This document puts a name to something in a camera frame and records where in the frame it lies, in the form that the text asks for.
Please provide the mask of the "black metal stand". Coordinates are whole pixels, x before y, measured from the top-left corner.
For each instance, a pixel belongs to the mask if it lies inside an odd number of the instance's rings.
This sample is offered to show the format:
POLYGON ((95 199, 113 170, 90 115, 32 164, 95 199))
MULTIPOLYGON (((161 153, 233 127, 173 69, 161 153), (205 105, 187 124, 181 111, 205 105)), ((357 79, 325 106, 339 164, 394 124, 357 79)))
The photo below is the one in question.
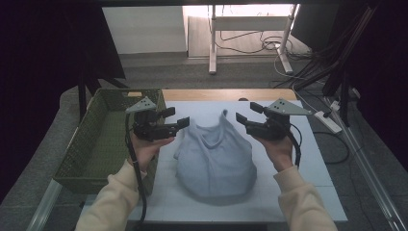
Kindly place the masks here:
POLYGON ((340 118, 344 125, 348 127, 349 77, 341 62, 334 62, 330 66, 329 78, 322 89, 322 93, 324 96, 333 96, 337 89, 340 89, 340 118))
MULTIPOLYGON (((119 82, 115 78, 103 77, 103 80, 117 88, 128 89, 128 86, 119 82)), ((91 95, 95 95, 96 91, 98 89, 101 89, 101 84, 98 78, 80 75, 78 77, 77 87, 78 87, 80 118, 83 118, 87 111, 87 105, 88 105, 87 91, 89 91, 91 95)))

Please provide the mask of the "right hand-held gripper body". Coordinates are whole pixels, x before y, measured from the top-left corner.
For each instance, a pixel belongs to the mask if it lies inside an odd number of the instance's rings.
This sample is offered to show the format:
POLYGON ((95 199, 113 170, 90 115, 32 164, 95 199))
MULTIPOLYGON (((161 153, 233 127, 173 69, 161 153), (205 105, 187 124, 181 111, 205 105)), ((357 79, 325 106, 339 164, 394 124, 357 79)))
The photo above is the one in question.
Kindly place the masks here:
POLYGON ((248 120, 245 129, 248 135, 267 141, 279 141, 289 135, 291 116, 309 116, 312 113, 283 98, 264 107, 266 121, 255 122, 248 120))

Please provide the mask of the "dark monitor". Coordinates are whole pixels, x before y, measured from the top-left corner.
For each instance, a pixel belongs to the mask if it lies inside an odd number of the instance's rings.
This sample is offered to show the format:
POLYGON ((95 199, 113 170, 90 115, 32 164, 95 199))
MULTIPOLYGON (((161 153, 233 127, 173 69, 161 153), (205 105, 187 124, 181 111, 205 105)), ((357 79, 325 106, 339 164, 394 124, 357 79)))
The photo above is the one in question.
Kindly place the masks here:
POLYGON ((328 45, 338 9, 338 4, 301 4, 291 35, 313 51, 321 51, 328 45))

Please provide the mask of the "white panel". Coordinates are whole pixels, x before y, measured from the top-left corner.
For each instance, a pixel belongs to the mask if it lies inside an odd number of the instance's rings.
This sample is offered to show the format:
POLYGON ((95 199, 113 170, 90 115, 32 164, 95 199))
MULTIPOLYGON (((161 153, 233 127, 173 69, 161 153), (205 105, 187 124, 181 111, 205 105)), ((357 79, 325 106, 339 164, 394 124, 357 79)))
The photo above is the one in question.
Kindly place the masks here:
POLYGON ((103 8, 119 54, 186 52, 183 8, 103 8))

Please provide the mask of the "person's right hand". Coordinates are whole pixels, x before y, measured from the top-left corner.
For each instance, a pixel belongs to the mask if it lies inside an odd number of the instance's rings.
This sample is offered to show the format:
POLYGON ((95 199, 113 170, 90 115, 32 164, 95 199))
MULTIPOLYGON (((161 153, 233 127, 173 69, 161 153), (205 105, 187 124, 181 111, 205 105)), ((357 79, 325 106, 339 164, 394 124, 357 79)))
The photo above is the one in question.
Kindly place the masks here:
POLYGON ((267 141, 257 137, 255 140, 263 145, 278 172, 293 166, 293 143, 288 137, 279 141, 267 141))

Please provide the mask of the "white desk frame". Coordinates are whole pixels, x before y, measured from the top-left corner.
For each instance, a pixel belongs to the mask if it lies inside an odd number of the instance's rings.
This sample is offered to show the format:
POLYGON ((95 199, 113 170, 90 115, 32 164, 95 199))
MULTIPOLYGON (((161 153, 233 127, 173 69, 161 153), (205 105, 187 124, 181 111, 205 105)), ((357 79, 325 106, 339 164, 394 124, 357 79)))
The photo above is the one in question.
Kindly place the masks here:
POLYGON ((209 50, 209 73, 217 72, 217 42, 216 35, 221 31, 282 31, 280 42, 274 46, 286 75, 293 74, 292 66, 288 59, 286 45, 295 19, 298 4, 291 5, 287 16, 276 15, 227 15, 217 16, 217 6, 212 5, 209 10, 209 26, 211 43, 209 50))

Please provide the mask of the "black curtain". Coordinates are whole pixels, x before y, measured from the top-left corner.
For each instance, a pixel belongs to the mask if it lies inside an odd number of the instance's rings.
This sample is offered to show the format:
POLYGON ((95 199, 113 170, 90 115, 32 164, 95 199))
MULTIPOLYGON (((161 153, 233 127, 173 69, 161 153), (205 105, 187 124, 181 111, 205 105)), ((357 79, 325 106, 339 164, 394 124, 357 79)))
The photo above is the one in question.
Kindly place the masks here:
POLYGON ((63 92, 124 76, 101 6, 0 0, 0 203, 28 165, 63 92))
POLYGON ((408 0, 378 0, 346 64, 366 122, 408 171, 408 0))

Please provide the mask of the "person's left hand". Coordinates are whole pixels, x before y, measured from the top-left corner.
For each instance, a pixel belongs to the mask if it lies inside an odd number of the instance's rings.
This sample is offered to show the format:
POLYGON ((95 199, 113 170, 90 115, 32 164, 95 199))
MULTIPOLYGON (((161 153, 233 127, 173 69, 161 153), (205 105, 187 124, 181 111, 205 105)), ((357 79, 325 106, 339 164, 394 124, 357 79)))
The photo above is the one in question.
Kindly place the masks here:
POLYGON ((136 135, 131 135, 131 143, 133 145, 134 154, 137 158, 139 170, 146 172, 150 161, 154 156, 158 155, 162 146, 170 144, 174 141, 173 137, 156 141, 140 140, 136 135))

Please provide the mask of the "light blue tank top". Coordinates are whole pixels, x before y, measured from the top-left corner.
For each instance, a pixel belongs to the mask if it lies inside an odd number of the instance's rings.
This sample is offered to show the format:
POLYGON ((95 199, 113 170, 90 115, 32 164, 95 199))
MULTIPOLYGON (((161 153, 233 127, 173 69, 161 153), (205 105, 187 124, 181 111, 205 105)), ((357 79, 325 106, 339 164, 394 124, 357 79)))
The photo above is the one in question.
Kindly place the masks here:
POLYGON ((257 179, 252 145, 227 119, 223 110, 218 124, 203 127, 191 120, 174 154, 176 177, 187 191, 201 198, 247 194, 257 179))

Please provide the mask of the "aluminium rail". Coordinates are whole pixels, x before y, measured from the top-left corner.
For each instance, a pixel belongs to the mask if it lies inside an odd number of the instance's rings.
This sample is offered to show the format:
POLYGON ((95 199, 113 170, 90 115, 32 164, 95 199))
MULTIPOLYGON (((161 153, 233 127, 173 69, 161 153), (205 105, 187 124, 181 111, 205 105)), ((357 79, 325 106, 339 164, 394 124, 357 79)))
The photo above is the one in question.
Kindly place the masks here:
POLYGON ((333 119, 343 129, 342 135, 350 144, 353 159, 362 172, 371 193, 373 194, 381 212, 393 231, 408 231, 408 222, 404 220, 402 213, 397 209, 390 193, 381 182, 378 174, 374 170, 372 161, 367 152, 368 145, 365 142, 367 137, 359 127, 358 122, 348 120, 348 125, 341 119, 340 111, 332 112, 333 119))
POLYGON ((42 231, 60 195, 62 185, 51 180, 26 231, 42 231))

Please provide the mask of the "white power strip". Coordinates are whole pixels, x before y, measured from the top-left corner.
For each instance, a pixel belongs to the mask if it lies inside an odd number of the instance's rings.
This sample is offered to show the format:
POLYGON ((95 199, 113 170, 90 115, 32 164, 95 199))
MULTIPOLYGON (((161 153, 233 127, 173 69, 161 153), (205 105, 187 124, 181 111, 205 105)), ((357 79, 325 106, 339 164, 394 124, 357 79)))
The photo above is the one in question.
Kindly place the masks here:
POLYGON ((315 117, 325 125, 333 134, 339 134, 343 131, 343 129, 332 119, 329 117, 328 113, 324 113, 323 111, 319 111, 315 113, 315 117))

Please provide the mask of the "green woven basket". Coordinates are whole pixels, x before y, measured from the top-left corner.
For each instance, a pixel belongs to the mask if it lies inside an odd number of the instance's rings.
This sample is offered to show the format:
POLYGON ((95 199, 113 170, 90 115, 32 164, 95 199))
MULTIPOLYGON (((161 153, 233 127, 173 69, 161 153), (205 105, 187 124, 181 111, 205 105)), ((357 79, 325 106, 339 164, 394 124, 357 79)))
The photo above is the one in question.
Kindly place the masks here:
POLYGON ((108 184, 128 157, 125 142, 125 110, 144 97, 161 111, 166 107, 163 92, 152 90, 100 89, 69 142, 54 180, 73 193, 97 194, 108 184))

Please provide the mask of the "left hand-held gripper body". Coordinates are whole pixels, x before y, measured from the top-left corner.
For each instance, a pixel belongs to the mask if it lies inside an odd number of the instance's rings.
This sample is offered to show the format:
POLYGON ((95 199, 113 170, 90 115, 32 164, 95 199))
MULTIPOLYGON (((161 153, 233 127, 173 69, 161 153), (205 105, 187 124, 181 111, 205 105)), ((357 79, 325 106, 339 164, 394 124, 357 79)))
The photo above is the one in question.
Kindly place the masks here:
POLYGON ((125 110, 127 119, 134 116, 133 132, 144 141, 156 141, 176 136, 175 124, 160 124, 157 117, 157 105, 147 96, 125 110))

